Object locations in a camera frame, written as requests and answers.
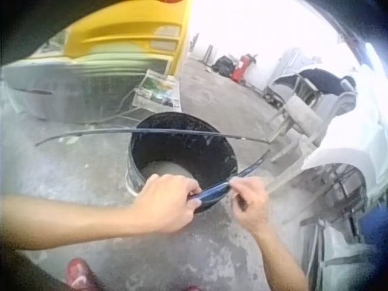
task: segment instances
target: left hand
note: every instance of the left hand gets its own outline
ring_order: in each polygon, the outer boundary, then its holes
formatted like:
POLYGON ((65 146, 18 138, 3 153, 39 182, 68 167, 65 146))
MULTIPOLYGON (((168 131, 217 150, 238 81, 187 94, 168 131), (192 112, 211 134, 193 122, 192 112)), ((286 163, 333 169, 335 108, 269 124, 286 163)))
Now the left hand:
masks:
POLYGON ((187 197, 201 192, 194 179, 152 175, 131 208, 141 219, 145 232, 172 233, 193 220, 201 200, 187 197))

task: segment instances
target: hand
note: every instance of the hand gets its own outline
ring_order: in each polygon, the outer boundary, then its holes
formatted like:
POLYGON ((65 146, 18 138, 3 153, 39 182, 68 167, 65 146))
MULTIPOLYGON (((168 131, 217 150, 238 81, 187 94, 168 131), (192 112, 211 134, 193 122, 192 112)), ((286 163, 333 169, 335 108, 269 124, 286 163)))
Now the hand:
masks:
POLYGON ((233 192, 233 212, 241 226, 251 233, 266 228, 269 225, 268 193, 260 179, 233 178, 229 184, 233 192), (245 200, 245 210, 240 208, 237 195, 245 200))
POLYGON ((175 232, 193 220, 201 200, 187 197, 201 192, 198 182, 183 176, 152 175, 131 208, 145 232, 175 232))

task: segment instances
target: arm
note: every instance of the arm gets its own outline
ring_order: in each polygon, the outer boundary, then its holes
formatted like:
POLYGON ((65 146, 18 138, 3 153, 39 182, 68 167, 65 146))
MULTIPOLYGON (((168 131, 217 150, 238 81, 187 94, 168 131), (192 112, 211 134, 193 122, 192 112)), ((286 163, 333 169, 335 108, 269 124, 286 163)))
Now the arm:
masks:
POLYGON ((230 186, 234 192, 233 212, 260 248, 271 290, 308 290, 309 285, 302 269, 268 222, 268 193, 259 178, 236 178, 231 180, 230 186), (237 194, 247 203, 245 211, 238 206, 237 194))
POLYGON ((201 189, 193 179, 153 175, 130 206, 90 207, 28 196, 2 199, 2 242, 39 250, 99 239, 174 232, 193 219, 201 201, 187 195, 201 189))

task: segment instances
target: red machine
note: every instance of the red machine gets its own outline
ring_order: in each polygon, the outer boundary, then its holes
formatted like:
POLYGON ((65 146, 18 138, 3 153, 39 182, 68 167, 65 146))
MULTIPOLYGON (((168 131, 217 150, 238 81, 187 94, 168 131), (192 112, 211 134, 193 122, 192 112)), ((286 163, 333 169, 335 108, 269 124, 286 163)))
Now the red machine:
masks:
POLYGON ((251 56, 250 54, 246 54, 242 56, 230 78, 235 82, 240 82, 243 79, 245 71, 253 62, 256 63, 256 55, 251 56))

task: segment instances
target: black bucket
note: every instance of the black bucket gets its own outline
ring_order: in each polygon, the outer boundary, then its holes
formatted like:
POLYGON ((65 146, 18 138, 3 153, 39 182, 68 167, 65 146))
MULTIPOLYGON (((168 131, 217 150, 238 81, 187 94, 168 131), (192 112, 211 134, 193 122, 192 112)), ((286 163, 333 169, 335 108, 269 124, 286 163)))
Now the black bucket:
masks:
MULTIPOLYGON (((194 116, 177 112, 154 114, 141 121, 137 128, 219 132, 194 116)), ((133 133, 128 149, 127 179, 136 192, 141 191, 157 163, 171 166, 171 171, 166 170, 165 173, 192 176, 202 189, 222 182, 238 172, 235 152, 222 136, 133 133)), ((221 198, 203 203, 197 212, 208 209, 221 198)))

